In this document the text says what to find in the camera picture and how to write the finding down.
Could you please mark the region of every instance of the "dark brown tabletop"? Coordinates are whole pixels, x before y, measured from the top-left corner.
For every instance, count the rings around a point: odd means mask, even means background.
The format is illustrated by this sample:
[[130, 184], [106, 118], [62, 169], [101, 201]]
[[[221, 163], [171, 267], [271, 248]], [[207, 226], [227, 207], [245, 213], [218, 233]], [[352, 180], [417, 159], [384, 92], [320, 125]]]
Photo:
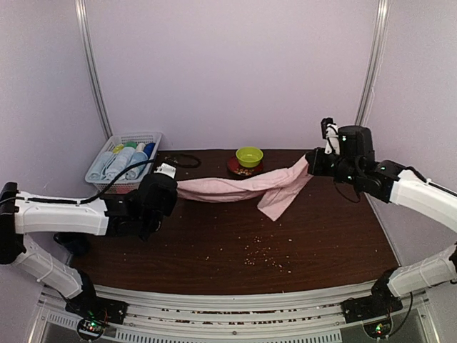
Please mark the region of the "dark brown tabletop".
[[[201, 159], [178, 169], [178, 180], [233, 178], [233, 151], [185, 151]], [[171, 151], [159, 154], [157, 164]], [[303, 151], [264, 151], [265, 170], [293, 165]], [[348, 197], [350, 187], [340, 186]], [[178, 200], [147, 242], [91, 237], [91, 251], [73, 267], [95, 284], [175, 294], [264, 294], [357, 284], [397, 266], [365, 197], [353, 204], [329, 178], [314, 177], [282, 217], [271, 221], [260, 198], [226, 204]]]

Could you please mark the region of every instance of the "pink towel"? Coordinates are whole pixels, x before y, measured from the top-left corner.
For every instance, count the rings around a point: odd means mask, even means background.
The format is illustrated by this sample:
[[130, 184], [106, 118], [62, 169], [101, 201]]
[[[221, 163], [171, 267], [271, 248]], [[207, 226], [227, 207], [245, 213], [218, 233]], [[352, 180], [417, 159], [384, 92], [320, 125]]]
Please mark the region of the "pink towel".
[[276, 221], [311, 177], [303, 156], [291, 168], [273, 170], [246, 180], [209, 177], [180, 181], [178, 195], [198, 202], [237, 202], [265, 194], [257, 208]]

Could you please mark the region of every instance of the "green bowl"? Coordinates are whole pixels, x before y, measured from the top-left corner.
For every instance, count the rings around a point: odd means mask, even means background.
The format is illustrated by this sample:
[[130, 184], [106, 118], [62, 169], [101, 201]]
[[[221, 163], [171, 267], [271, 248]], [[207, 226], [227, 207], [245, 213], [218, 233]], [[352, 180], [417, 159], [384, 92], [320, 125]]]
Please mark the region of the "green bowl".
[[245, 146], [236, 151], [236, 158], [241, 166], [245, 168], [254, 168], [260, 164], [263, 159], [263, 152], [253, 146]]

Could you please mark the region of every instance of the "blue towel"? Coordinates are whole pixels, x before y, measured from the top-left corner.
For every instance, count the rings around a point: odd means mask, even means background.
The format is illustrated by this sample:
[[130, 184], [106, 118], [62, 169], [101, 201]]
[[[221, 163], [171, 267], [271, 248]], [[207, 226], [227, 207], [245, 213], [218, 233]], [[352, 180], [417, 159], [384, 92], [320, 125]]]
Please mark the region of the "blue towel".
[[[138, 151], [131, 157], [129, 166], [131, 166], [132, 164], [138, 163], [138, 162], [146, 161], [147, 159], [148, 159], [148, 157], [144, 152]], [[144, 164], [142, 166], [136, 166], [135, 168], [129, 170], [126, 175], [126, 179], [128, 179], [128, 180], [138, 179], [138, 177], [141, 175], [142, 171], [144, 170], [145, 166], [146, 165]]]
[[155, 146], [156, 146], [155, 143], [149, 143], [149, 144], [147, 144], [147, 145], [144, 147], [143, 152], [146, 154], [146, 156], [147, 156], [148, 158], [151, 157], [152, 151], [154, 150], [154, 147], [155, 147]]
[[114, 179], [120, 172], [122, 172], [129, 164], [132, 156], [135, 153], [135, 148], [126, 146], [116, 156], [114, 161], [106, 168], [105, 177], [107, 180]]
[[109, 160], [112, 158], [113, 153], [111, 151], [105, 151], [103, 154], [101, 154], [94, 167], [91, 169], [89, 173], [89, 180], [91, 181], [98, 181], [101, 180], [101, 174], [104, 169], [104, 167], [108, 164]]

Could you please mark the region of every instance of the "laundry basket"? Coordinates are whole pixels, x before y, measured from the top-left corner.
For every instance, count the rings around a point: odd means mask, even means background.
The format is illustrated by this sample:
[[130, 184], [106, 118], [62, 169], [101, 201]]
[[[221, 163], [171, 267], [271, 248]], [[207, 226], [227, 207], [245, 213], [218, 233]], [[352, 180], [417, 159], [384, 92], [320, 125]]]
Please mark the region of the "laundry basket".
[[[101, 148], [101, 151], [95, 158], [94, 162], [92, 162], [91, 167], [86, 173], [86, 182], [89, 184], [93, 184], [99, 191], [101, 191], [103, 188], [105, 188], [110, 181], [107, 180], [100, 180], [100, 181], [94, 181], [89, 179], [90, 171], [94, 167], [95, 163], [99, 159], [100, 155], [103, 154], [105, 151], [112, 151], [117, 145], [119, 144], [125, 144], [128, 141], [134, 141], [136, 143], [155, 143], [154, 150], [152, 151], [151, 157], [149, 159], [154, 160], [157, 155], [157, 149], [159, 148], [160, 140], [162, 138], [162, 134], [160, 132], [139, 132], [139, 133], [133, 133], [133, 134], [122, 134], [122, 135], [117, 135], [117, 136], [112, 136], [108, 141], [105, 143], [103, 148]], [[138, 177], [138, 179], [135, 180], [120, 180], [117, 181], [113, 186], [110, 187], [110, 189], [107, 191], [107, 193], [115, 193], [115, 194], [125, 194], [129, 193], [133, 189], [137, 189], [140, 185], [141, 180], [143, 177], [149, 173], [149, 171], [152, 168], [152, 165], [154, 163], [151, 162], [150, 164], [146, 165], [146, 168], [143, 169], [142, 173]]]

